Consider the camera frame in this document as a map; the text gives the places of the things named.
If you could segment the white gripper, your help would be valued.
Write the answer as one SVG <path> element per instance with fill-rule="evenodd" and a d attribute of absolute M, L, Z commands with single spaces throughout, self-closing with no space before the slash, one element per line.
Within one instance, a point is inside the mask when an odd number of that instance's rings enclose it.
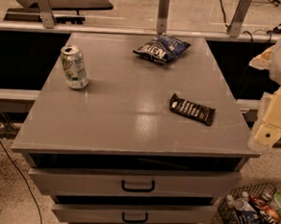
<path fill-rule="evenodd" d="M 268 70 L 273 51 L 274 46 L 270 46 L 250 60 L 249 66 L 257 70 Z M 281 137 L 281 88 L 269 97 L 269 104 L 261 119 L 254 123 L 247 144 L 251 150 L 264 154 Z"/>

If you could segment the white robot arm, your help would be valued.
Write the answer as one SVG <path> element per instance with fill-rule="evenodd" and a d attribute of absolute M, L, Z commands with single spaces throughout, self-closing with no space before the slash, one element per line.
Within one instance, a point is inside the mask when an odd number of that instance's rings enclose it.
<path fill-rule="evenodd" d="M 279 85 L 273 94 L 264 94 L 261 98 L 257 120 L 247 142 L 250 149 L 264 153 L 281 138 L 281 37 L 254 57 L 249 66 L 268 70 L 269 78 Z"/>

